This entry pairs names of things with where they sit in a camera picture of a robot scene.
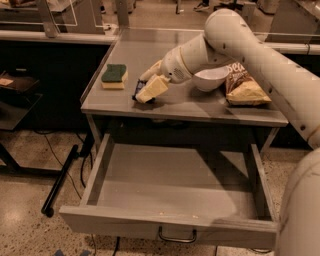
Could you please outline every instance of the open drawer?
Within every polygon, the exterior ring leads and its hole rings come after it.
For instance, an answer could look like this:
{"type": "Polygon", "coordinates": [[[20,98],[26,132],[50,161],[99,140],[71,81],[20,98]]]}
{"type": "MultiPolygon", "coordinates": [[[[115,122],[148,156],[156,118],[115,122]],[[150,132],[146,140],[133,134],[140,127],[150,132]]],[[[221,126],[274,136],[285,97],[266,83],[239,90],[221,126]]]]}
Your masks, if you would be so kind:
{"type": "Polygon", "coordinates": [[[250,127],[188,125],[105,134],[75,232],[273,248],[276,222],[250,127]]]}

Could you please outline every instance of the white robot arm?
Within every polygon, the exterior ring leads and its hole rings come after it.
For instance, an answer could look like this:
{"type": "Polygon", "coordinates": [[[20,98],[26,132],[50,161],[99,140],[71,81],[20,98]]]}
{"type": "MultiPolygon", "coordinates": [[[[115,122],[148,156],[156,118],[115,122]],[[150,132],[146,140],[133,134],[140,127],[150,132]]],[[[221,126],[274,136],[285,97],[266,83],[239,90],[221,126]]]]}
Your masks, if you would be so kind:
{"type": "Polygon", "coordinates": [[[312,148],[320,147],[319,78],[259,41],[232,10],[211,14],[204,34],[169,51],[140,79],[147,81],[157,74],[170,83],[182,83],[200,70],[235,61],[255,78],[302,138],[312,148]]]}
{"type": "MultiPolygon", "coordinates": [[[[140,79],[146,83],[156,74],[163,77],[164,84],[181,83],[200,70],[235,61],[254,77],[302,138],[313,149],[319,148],[319,77],[259,41],[246,22],[231,10],[221,9],[211,14],[203,34],[168,52],[140,79]]],[[[166,85],[162,89],[153,90],[152,97],[165,91],[166,85]]],[[[140,101],[140,92],[136,96],[140,101]]],[[[277,256],[319,254],[318,195],[320,149],[303,159],[289,179],[280,214],[277,256]]]]}

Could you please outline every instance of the bowl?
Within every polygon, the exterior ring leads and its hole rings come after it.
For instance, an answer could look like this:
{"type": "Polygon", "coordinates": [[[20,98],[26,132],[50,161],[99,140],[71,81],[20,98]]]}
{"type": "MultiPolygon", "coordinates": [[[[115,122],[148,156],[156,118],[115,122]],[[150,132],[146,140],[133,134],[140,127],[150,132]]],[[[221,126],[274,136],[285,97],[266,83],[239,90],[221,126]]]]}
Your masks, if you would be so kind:
{"type": "Polygon", "coordinates": [[[224,83],[229,74],[227,66],[215,69],[205,69],[199,71],[192,77],[192,82],[203,92],[210,92],[217,89],[224,83]]]}

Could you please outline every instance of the floor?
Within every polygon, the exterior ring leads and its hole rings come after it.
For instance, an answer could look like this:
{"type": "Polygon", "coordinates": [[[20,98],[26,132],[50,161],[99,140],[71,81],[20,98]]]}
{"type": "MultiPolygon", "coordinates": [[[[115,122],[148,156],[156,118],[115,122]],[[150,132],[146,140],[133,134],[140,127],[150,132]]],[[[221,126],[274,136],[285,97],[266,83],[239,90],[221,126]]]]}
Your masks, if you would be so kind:
{"type": "MultiPolygon", "coordinates": [[[[111,2],[104,0],[107,13],[105,23],[117,23],[111,2]]],[[[182,1],[183,12],[175,14],[175,1],[137,1],[130,14],[135,27],[202,29],[212,10],[195,13],[195,0],[182,1]]],[[[255,10],[250,26],[256,32],[266,32],[272,17],[255,10]]],[[[35,132],[18,130],[0,132],[0,141],[22,166],[60,169],[72,145],[81,148],[84,134],[74,132],[35,132]]],[[[305,149],[270,148],[262,157],[273,202],[279,213],[281,198],[288,175],[308,153],[305,149]]],[[[116,238],[72,232],[59,215],[62,205],[78,205],[84,188],[80,182],[83,159],[74,160],[59,197],[54,204],[55,214],[47,218],[40,210],[53,184],[52,180],[1,176],[0,178],[0,255],[2,256],[84,256],[115,255],[116,238]]],[[[91,170],[90,160],[84,163],[84,181],[91,170]]],[[[116,255],[119,256],[253,256],[249,249],[218,247],[214,245],[176,244],[142,239],[121,238],[116,255]]]]}

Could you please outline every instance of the yellow sponge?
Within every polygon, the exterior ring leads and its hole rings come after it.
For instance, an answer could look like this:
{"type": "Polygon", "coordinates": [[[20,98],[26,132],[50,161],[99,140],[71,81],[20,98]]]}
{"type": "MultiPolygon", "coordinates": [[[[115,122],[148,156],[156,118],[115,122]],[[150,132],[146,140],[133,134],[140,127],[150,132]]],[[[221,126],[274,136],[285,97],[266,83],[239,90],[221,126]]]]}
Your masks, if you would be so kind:
{"type": "Polygon", "coordinates": [[[107,64],[107,70],[101,77],[101,85],[104,89],[124,89],[124,82],[127,77],[126,65],[107,64]]]}

